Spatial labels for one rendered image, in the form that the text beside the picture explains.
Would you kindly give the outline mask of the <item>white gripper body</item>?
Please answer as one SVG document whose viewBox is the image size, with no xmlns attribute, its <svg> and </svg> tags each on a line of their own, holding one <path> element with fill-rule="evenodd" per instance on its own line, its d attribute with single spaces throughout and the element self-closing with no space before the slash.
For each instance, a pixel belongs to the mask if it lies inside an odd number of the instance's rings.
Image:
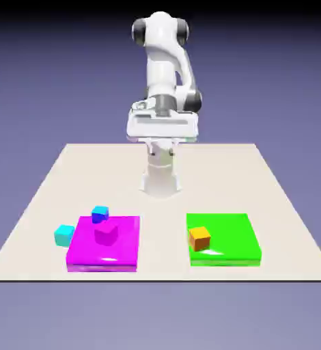
<svg viewBox="0 0 321 350">
<path fill-rule="evenodd" d="M 153 109 L 130 110 L 126 126 L 130 140 L 175 139 L 193 142 L 199 135 L 198 115 L 170 110 L 170 116 L 156 116 Z"/>
</svg>

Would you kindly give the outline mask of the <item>small blue cube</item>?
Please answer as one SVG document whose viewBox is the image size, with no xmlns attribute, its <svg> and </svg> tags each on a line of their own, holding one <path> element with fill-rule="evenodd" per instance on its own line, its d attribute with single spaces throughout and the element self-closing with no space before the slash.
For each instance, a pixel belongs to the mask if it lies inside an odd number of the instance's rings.
<svg viewBox="0 0 321 350">
<path fill-rule="evenodd" d="M 92 210 L 92 223 L 99 224 L 109 218 L 108 206 L 95 206 Z"/>
</svg>

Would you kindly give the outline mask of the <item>small orange cube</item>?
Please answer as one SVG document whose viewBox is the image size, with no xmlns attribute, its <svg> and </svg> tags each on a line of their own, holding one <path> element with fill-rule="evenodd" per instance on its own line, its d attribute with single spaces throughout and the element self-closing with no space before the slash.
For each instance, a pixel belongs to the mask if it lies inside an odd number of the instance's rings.
<svg viewBox="0 0 321 350">
<path fill-rule="evenodd" d="M 206 250 L 210 247 L 211 235 L 206 227 L 194 227 L 189 229 L 189 244 L 194 252 Z"/>
</svg>

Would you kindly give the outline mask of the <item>small magenta cube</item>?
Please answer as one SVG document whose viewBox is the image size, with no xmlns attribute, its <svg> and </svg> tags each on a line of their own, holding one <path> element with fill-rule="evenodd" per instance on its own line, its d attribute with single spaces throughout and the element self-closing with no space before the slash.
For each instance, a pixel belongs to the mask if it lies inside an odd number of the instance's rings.
<svg viewBox="0 0 321 350">
<path fill-rule="evenodd" d="M 117 241 L 118 235 L 119 230 L 116 225 L 94 228 L 94 239 L 99 245 L 112 246 Z"/>
</svg>

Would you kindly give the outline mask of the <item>small cyan cube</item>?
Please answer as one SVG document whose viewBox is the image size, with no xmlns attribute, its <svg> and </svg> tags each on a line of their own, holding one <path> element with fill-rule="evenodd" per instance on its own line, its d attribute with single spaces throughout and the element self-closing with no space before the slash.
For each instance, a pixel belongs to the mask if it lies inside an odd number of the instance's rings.
<svg viewBox="0 0 321 350">
<path fill-rule="evenodd" d="M 74 231 L 74 226 L 60 225 L 54 232 L 55 244 L 60 247 L 69 247 Z"/>
</svg>

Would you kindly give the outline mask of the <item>large green box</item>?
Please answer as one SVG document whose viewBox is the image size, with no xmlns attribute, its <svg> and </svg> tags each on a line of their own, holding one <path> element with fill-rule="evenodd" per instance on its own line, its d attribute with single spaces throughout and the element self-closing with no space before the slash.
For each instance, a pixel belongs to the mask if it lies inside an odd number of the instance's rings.
<svg viewBox="0 0 321 350">
<path fill-rule="evenodd" d="M 246 213 L 188 213 L 186 228 L 204 226 L 211 235 L 210 247 L 194 252 L 192 267 L 258 267 L 262 250 Z"/>
</svg>

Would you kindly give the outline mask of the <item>large magenta box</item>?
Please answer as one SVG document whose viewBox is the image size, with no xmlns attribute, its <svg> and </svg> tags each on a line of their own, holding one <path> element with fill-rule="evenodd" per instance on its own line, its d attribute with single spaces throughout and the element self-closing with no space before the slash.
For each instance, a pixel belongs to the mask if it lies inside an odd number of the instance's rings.
<svg viewBox="0 0 321 350">
<path fill-rule="evenodd" d="M 95 242 L 94 228 L 116 225 L 117 241 L 112 246 Z M 90 216 L 81 216 L 66 254 L 69 272 L 135 272 L 139 249 L 140 217 L 110 216 L 93 224 Z"/>
</svg>

